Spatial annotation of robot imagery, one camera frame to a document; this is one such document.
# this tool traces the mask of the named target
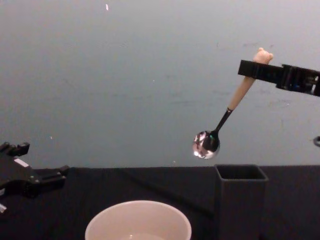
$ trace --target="gray wall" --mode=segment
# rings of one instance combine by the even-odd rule
[[[258,47],[319,70],[320,1],[0,0],[1,141],[34,168],[318,164],[320,98],[256,81],[216,126]]]

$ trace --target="metal spoon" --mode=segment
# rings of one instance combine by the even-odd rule
[[[260,47],[253,58],[254,62],[261,64],[269,64],[273,59],[273,54],[265,51]],[[199,132],[192,142],[193,154],[201,159],[211,159],[215,157],[220,150],[220,140],[219,140],[219,130],[225,124],[226,120],[230,114],[235,110],[238,104],[241,102],[243,97],[246,95],[252,84],[255,82],[255,79],[245,76],[242,84],[235,91],[233,98],[226,109],[225,114],[221,118],[219,124],[213,131],[201,131]]]

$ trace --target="black container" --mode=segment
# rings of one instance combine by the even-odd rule
[[[268,177],[257,165],[214,167],[214,240],[258,240]]]

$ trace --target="black table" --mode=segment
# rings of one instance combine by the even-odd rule
[[[261,240],[320,240],[320,166],[263,166],[266,189]],[[0,240],[84,240],[90,220],[131,200],[181,210],[192,240],[213,239],[213,167],[71,168],[62,189],[36,199],[6,196]]]

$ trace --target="wooden spoon handle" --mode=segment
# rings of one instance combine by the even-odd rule
[[[253,58],[253,62],[261,63],[261,64],[269,64],[269,62],[273,59],[274,55],[265,51],[262,47],[258,49],[258,52]],[[245,76],[241,85],[235,91],[230,104],[228,105],[228,109],[235,110],[241,100],[244,98],[248,90],[251,88],[252,84],[255,82],[255,79],[252,77]]]

